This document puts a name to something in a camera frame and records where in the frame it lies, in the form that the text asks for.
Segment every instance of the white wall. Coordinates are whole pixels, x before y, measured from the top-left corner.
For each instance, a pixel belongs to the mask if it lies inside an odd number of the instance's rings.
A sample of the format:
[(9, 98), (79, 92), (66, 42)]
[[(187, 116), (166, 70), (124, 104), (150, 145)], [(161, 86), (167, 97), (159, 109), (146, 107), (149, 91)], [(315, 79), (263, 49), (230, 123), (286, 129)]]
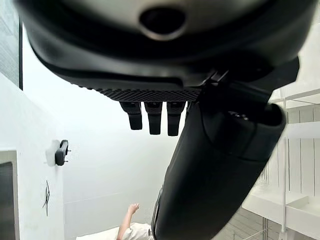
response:
[[(0, 113), (0, 149), (16, 151), (20, 239), (61, 240), (64, 237), (62, 169), (47, 164), (54, 160), (59, 147), (59, 124), (1, 73)], [(50, 189), (48, 216), (42, 208), (46, 181)]]
[(141, 205), (133, 220), (149, 223), (178, 141), (167, 136), (166, 106), (161, 135), (149, 135), (144, 111), (143, 130), (131, 131), (118, 102), (52, 74), (38, 62), (25, 34), (23, 77), (24, 92), (61, 121), (72, 150), (63, 167), (66, 240), (120, 225), (130, 203)]
[[(283, 95), (288, 97), (315, 89), (320, 89), (320, 23), (314, 24), (299, 53), (300, 71), (296, 82), (282, 87)], [(280, 91), (274, 91), (271, 99), (280, 98)]]

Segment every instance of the white shelf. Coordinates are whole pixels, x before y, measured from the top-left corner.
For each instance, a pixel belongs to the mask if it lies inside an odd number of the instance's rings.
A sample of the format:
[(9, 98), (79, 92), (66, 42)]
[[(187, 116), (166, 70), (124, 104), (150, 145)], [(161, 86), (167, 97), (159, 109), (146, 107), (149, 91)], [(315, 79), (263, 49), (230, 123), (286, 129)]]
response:
[[(281, 224), (282, 220), (282, 192), (279, 188), (268, 184), (255, 186), (242, 203), (242, 207), (273, 222)], [(306, 195), (287, 192), (286, 205), (307, 197)]]
[(288, 204), (286, 225), (311, 238), (320, 239), (320, 198), (307, 196)]
[[(255, 186), (242, 203), (248, 211), (282, 223), (282, 192), (268, 184)], [(320, 198), (286, 193), (286, 227), (320, 240)]]
[(320, 121), (288, 124), (283, 135), (289, 139), (318, 139)]

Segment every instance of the shelving unit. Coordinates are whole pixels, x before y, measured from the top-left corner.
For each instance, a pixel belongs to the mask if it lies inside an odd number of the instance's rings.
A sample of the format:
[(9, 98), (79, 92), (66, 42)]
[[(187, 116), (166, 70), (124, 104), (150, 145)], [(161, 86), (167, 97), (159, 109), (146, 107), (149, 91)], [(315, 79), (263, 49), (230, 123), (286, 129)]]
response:
[[(285, 154), (280, 153), (279, 144), (276, 148), (277, 164), (274, 164), (275, 162), (270, 164), (278, 166), (278, 184), (271, 185), (269, 182), (274, 181), (269, 180), (256, 184), (242, 203), (242, 207), (273, 222), (284, 224), (284, 192), (281, 186), (284, 182), (282, 176), (286, 174), (285, 227), (320, 240), (320, 196), (319, 193), (316, 193), (316, 190), (320, 189), (320, 154), (318, 154), (320, 153), (320, 145), (318, 145), (320, 141), (320, 89), (285, 96), (285, 100), (281, 98), (282, 96), (283, 94), (278, 92), (271, 102), (288, 108), (286, 111), (290, 124), (287, 125), (282, 137), (288, 139), (291, 148), (298, 147), (299, 154), (289, 152), (289, 149), (285, 150), (290, 159), (286, 159), (287, 164), (284, 170), (282, 163), (285, 160)], [(294, 116), (292, 110), (300, 109), (300, 107), (303, 109), (310, 107), (312, 110), (307, 114), (305, 110), (300, 110), (298, 115)], [(306, 154), (309, 148), (312, 148), (313, 154)]]

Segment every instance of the person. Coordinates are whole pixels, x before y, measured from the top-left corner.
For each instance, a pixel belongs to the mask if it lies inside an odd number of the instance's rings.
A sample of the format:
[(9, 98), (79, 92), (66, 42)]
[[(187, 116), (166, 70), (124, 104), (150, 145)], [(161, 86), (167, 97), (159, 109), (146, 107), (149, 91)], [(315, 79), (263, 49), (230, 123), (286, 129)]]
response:
[(149, 224), (132, 223), (132, 216), (139, 209), (139, 203), (131, 204), (119, 227), (116, 240), (154, 240)]

